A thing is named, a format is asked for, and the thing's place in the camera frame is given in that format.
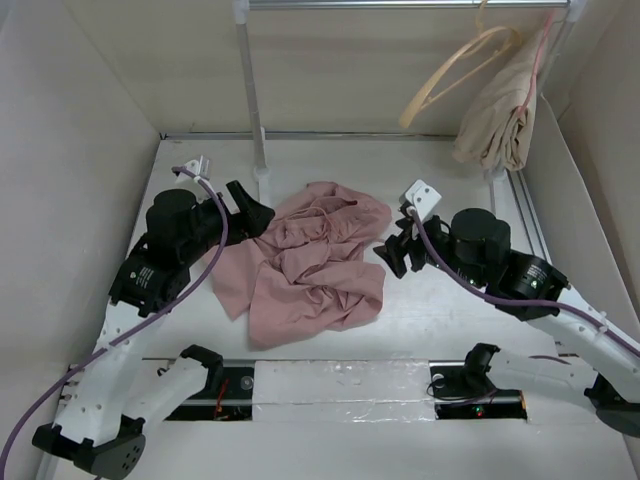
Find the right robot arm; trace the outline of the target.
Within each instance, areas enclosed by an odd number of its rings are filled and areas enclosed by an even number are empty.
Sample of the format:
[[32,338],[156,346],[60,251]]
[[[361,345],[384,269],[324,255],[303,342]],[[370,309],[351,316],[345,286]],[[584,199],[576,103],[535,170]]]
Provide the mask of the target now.
[[491,212],[467,208],[449,223],[434,215],[422,224],[409,206],[402,212],[400,234],[374,249],[397,278],[434,266],[582,361],[478,343],[455,373],[431,382],[430,395],[455,408],[478,408],[500,391],[533,391],[581,407],[619,433],[639,435],[638,342],[597,313],[553,265],[512,249],[510,226]]

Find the pink trousers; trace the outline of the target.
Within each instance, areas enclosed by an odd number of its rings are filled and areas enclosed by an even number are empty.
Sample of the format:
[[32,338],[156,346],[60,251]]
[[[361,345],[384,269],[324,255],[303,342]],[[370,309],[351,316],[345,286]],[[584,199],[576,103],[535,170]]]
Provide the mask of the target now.
[[248,317],[260,350],[373,322],[385,269],[365,259],[392,220],[390,207],[335,182],[287,198],[259,237],[224,247],[211,273],[227,316]]

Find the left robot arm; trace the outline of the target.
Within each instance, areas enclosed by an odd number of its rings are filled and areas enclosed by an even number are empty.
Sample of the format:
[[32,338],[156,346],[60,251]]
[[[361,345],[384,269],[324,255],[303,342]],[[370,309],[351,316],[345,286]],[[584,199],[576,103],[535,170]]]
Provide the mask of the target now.
[[221,355],[198,345],[183,350],[147,391],[132,395],[143,355],[164,318],[198,284],[191,267],[210,250],[222,252],[262,235],[275,216],[237,181],[227,189],[238,210],[208,194],[199,201],[174,188],[155,196],[146,230],[120,266],[108,293],[103,327],[92,360],[69,403],[35,431],[32,444],[103,479],[124,479],[146,447],[150,430],[184,400],[212,396],[222,387]]

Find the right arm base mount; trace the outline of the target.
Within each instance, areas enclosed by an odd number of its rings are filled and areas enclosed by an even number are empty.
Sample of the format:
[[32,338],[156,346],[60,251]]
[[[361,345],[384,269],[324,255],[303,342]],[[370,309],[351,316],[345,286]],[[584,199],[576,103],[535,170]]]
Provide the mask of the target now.
[[461,362],[430,362],[426,394],[434,400],[435,418],[445,420],[527,420],[518,390],[474,387],[462,378]]

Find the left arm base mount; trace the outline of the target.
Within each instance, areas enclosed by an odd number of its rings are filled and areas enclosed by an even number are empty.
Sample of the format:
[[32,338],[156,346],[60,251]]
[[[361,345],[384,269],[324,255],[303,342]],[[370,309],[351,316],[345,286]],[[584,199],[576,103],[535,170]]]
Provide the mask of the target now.
[[253,410],[255,364],[226,364],[210,374],[205,387],[179,405],[167,421],[250,421]]

